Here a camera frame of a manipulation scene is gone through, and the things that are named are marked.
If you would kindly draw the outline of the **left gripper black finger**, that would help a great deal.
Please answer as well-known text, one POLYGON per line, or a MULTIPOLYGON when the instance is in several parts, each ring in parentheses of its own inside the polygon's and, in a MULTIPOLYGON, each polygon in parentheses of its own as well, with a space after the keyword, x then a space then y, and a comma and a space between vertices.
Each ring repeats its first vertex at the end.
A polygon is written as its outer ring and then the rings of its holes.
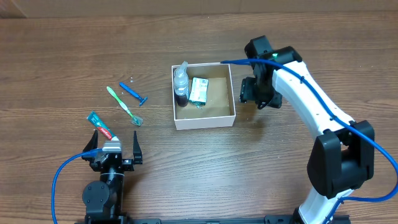
POLYGON ((98 148, 98 131, 95 130, 90 141, 83 149, 83 153, 85 153, 85 155, 82 156, 82 159, 85 161, 92 161, 97 155, 97 148, 98 148))
POLYGON ((134 131, 134 138, 133 138, 133 156, 134 156, 134 163, 135 164, 142 164, 143 163, 143 157, 142 157, 142 151, 141 147, 138 143, 137 140, 137 132, 134 131))

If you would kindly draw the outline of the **green white soap packet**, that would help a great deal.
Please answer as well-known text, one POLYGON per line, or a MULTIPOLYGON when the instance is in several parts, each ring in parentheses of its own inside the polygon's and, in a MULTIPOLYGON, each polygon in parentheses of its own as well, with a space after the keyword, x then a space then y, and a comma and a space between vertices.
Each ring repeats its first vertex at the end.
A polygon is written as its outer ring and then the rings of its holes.
POLYGON ((197 108, 201 108, 206 105, 208 84, 209 80, 205 78, 194 77, 192 79, 189 102, 197 108))

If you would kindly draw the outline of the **clear bottle with dark liquid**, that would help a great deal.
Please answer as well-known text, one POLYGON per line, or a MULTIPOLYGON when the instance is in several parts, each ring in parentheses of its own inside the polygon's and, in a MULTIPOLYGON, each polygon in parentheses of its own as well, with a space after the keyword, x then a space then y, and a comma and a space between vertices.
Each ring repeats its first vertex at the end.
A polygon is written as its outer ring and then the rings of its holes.
POLYGON ((187 74, 188 62, 184 61, 174 71, 174 97, 180 107, 188 105, 189 78, 187 74))

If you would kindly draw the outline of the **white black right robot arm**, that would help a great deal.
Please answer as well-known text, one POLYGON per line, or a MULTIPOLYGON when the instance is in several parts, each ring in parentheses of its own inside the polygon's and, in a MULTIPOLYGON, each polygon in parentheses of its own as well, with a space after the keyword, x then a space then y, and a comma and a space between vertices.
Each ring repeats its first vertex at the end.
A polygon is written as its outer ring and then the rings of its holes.
POLYGON ((340 198, 374 175, 374 147, 349 131, 354 128, 370 139, 374 129, 356 122, 318 86, 301 56, 291 47, 274 50, 266 36, 251 39, 244 48, 253 77, 242 80, 239 100, 253 101, 258 109, 292 104, 315 142, 307 164, 312 188, 288 223, 350 223, 349 216, 330 216, 340 198))

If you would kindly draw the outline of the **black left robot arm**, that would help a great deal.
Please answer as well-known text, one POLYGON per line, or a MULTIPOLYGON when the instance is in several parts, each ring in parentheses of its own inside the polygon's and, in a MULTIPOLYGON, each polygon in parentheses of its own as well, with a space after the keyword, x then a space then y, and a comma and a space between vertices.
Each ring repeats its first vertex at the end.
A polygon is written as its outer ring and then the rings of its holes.
POLYGON ((121 142, 106 141, 98 148, 98 132, 95 131, 84 148, 83 160, 88 161, 95 172, 100 173, 98 181, 90 182, 83 190, 82 201, 86 206, 85 223, 132 223, 129 215, 122 211, 124 173, 134 171, 136 164, 142 164, 142 151, 133 135, 133 158, 124 159, 121 142))

